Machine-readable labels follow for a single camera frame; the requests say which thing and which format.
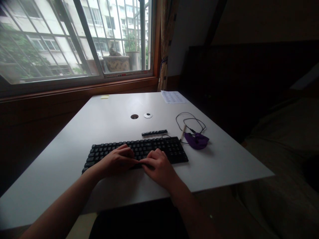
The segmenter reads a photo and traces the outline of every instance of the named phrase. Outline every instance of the white desk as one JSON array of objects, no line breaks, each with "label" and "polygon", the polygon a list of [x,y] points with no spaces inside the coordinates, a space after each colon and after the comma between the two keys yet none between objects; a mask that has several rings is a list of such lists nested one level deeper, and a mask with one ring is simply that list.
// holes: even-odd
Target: white desk
[{"label": "white desk", "polygon": [[[141,133],[167,129],[181,136],[175,117],[190,112],[206,124],[210,138],[203,150],[183,145],[188,163],[174,164],[192,192],[274,175],[193,104],[166,104],[160,93],[92,97],[0,198],[0,229],[33,223],[80,176],[92,144],[142,139]],[[151,113],[152,118],[143,117]],[[138,119],[131,119],[138,114]],[[179,122],[189,115],[179,117]],[[187,124],[200,131],[195,120]],[[83,210],[95,212],[168,197],[143,169],[98,183]]]}]

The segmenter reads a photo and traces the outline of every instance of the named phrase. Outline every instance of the forearm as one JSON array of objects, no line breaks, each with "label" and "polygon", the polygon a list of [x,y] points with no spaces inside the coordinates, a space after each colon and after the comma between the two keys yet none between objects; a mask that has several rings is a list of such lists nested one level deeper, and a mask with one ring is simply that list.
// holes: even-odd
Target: forearm
[{"label": "forearm", "polygon": [[96,175],[95,172],[87,170],[31,225],[21,238],[65,238],[99,181]]},{"label": "forearm", "polygon": [[186,184],[178,179],[169,193],[181,214],[190,238],[219,238],[212,221],[205,215]]}]

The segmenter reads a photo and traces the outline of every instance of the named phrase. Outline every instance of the purple pouch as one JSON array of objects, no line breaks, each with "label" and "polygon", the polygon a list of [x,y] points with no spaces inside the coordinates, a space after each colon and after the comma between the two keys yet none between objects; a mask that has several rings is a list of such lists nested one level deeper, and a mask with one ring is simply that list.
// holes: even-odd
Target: purple pouch
[{"label": "purple pouch", "polygon": [[195,137],[190,133],[185,133],[184,137],[193,149],[203,149],[207,146],[209,141],[209,138],[200,133],[195,133]]}]

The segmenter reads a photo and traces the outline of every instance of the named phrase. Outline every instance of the paper sheet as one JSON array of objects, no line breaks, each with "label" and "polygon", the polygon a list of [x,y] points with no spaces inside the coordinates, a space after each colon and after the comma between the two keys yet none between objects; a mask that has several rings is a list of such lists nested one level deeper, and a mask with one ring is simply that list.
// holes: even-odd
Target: paper sheet
[{"label": "paper sheet", "polygon": [[189,103],[178,91],[161,91],[161,93],[167,104]]}]

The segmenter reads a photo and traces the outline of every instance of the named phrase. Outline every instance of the black keyboard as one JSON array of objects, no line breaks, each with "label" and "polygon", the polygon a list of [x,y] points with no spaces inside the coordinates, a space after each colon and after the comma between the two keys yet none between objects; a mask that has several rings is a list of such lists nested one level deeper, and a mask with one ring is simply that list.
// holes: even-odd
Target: black keyboard
[{"label": "black keyboard", "polygon": [[[171,138],[155,138],[155,139],[142,139],[136,141],[126,141],[119,143],[106,143],[106,144],[94,144],[88,155],[82,173],[84,173],[89,167],[98,163],[112,150],[120,147],[123,144],[127,144],[134,152],[135,159],[141,160],[147,157],[151,150],[159,148],[167,155],[171,164],[188,162],[188,158],[184,149],[177,137]],[[131,169],[141,168],[141,164],[136,164]]]}]

